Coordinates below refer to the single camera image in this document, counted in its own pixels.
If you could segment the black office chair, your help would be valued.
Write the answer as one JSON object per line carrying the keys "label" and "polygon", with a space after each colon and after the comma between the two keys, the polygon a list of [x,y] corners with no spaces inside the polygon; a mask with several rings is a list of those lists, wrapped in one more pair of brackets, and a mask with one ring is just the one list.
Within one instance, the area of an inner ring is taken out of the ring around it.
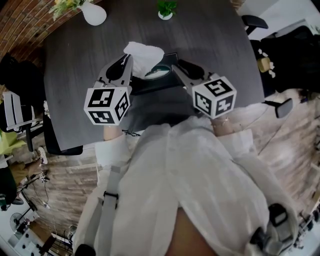
{"label": "black office chair", "polygon": [[[33,138],[44,135],[47,152],[56,156],[77,156],[83,152],[83,143],[74,137],[76,129],[70,118],[63,112],[50,111],[51,98],[46,97],[44,74],[31,61],[17,61],[9,53],[0,60],[0,85],[5,92],[17,94],[21,101],[34,108],[35,116],[42,122],[35,126],[25,126],[24,132],[29,151],[34,150]],[[4,107],[0,103],[0,128],[4,124]]]}

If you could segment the white vase with flowers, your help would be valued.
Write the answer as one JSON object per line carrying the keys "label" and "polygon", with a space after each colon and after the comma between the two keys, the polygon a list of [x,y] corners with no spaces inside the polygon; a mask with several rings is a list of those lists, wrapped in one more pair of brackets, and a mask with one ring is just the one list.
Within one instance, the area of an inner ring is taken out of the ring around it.
{"label": "white vase with flowers", "polygon": [[56,21],[62,14],[69,10],[81,10],[86,22],[92,26],[101,25],[107,18],[106,11],[93,3],[94,0],[54,0],[54,5],[49,13]]}

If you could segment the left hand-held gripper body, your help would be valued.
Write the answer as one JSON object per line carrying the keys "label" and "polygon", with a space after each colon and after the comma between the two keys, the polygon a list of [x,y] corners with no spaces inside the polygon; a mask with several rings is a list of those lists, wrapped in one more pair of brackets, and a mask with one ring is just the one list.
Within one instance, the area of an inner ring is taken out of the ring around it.
{"label": "left hand-held gripper body", "polygon": [[131,106],[132,77],[99,77],[86,93],[84,112],[94,125],[119,125]]}

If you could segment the person's right forearm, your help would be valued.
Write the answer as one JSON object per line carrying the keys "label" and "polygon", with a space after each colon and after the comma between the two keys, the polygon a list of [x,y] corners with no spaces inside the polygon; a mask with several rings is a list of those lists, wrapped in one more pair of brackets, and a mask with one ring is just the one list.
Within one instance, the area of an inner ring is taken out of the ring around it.
{"label": "person's right forearm", "polygon": [[228,117],[212,119],[211,125],[216,137],[226,136],[236,132]]}

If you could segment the black mesh high-back chair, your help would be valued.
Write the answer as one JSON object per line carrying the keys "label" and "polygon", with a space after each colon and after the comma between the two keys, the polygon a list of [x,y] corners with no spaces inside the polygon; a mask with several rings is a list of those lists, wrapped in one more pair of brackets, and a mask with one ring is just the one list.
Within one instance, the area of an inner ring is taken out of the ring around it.
{"label": "black mesh high-back chair", "polygon": [[268,71],[259,70],[266,98],[289,89],[300,90],[304,102],[309,93],[320,95],[320,34],[312,34],[307,26],[300,26],[280,37],[252,39],[250,43],[256,62],[269,57],[274,64],[275,78]]}

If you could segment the dark wooden table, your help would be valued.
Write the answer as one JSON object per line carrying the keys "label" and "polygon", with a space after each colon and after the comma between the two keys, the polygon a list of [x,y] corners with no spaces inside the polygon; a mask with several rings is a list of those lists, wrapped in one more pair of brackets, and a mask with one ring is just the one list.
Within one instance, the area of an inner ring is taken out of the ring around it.
{"label": "dark wooden table", "polygon": [[104,23],[89,25],[77,14],[44,41],[46,97],[50,111],[64,113],[83,145],[102,138],[103,128],[93,125],[84,111],[87,90],[102,67],[120,57],[129,42],[177,53],[226,77],[236,88],[235,106],[264,101],[257,61],[230,0],[177,0],[175,15],[158,17],[158,0],[101,0]]}

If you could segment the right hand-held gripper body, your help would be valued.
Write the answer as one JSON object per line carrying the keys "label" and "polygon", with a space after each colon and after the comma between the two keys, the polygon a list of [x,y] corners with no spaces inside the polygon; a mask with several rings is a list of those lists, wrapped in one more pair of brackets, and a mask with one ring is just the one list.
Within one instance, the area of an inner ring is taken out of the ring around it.
{"label": "right hand-held gripper body", "polygon": [[235,107],[237,90],[225,76],[214,75],[191,87],[193,107],[211,119],[216,119]]}

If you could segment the green-covered table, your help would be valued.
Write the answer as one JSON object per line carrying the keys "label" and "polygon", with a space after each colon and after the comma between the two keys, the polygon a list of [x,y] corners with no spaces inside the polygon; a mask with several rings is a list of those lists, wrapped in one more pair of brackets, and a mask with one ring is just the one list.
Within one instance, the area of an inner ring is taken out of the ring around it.
{"label": "green-covered table", "polygon": [[16,132],[4,132],[0,129],[0,157],[13,156],[19,148],[26,144],[24,140],[18,139]]}

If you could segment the person's left forearm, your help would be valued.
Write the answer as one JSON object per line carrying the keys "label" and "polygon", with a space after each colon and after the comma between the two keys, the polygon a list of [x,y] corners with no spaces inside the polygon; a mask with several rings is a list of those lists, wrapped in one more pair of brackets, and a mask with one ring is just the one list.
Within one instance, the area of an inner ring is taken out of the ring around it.
{"label": "person's left forearm", "polygon": [[123,134],[122,129],[119,126],[104,126],[103,127],[103,140],[104,141],[111,141]]}

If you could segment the yellow box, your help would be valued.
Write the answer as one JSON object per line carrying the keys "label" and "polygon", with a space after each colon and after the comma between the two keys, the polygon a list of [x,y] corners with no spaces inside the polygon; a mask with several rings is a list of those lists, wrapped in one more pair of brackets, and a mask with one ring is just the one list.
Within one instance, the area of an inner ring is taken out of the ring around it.
{"label": "yellow box", "polygon": [[270,68],[270,58],[262,57],[257,60],[258,69],[261,73],[268,72]]}

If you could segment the black leather tissue box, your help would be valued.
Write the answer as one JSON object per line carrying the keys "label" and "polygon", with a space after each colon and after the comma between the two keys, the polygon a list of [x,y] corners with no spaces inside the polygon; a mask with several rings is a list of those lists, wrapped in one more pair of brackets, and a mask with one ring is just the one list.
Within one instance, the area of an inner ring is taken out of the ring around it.
{"label": "black leather tissue box", "polygon": [[178,65],[178,54],[168,53],[143,78],[133,76],[130,82],[131,95],[138,96],[159,90],[182,86],[172,70],[172,65]]}

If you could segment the person's leg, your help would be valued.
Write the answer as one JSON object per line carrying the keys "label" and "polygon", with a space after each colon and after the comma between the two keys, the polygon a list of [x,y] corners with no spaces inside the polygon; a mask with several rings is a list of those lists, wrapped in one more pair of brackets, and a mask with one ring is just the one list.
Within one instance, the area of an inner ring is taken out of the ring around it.
{"label": "person's leg", "polygon": [[182,208],[178,208],[165,256],[217,256]]}

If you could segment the white wooden chair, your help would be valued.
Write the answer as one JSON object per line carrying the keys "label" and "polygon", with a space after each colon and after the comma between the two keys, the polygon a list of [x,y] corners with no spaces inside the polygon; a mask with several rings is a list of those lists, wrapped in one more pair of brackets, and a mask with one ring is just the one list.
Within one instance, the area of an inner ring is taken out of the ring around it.
{"label": "white wooden chair", "polygon": [[1,128],[4,132],[19,132],[26,126],[35,126],[43,121],[42,117],[36,117],[34,107],[23,103],[21,98],[11,91],[3,93],[4,124]]}

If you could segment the white tissue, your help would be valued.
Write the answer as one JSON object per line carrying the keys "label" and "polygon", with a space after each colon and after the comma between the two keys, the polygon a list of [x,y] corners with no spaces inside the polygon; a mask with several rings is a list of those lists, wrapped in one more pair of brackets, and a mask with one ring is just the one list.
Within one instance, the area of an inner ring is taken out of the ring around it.
{"label": "white tissue", "polygon": [[130,41],[123,52],[133,58],[132,75],[143,79],[164,57],[164,51],[155,46]]}

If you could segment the small potted green plant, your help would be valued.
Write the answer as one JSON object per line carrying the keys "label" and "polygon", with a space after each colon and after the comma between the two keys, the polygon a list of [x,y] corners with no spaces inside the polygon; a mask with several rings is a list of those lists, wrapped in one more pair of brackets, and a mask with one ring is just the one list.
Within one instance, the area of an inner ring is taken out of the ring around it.
{"label": "small potted green plant", "polygon": [[158,16],[162,20],[169,20],[176,14],[175,9],[177,7],[177,1],[175,0],[158,0]]}

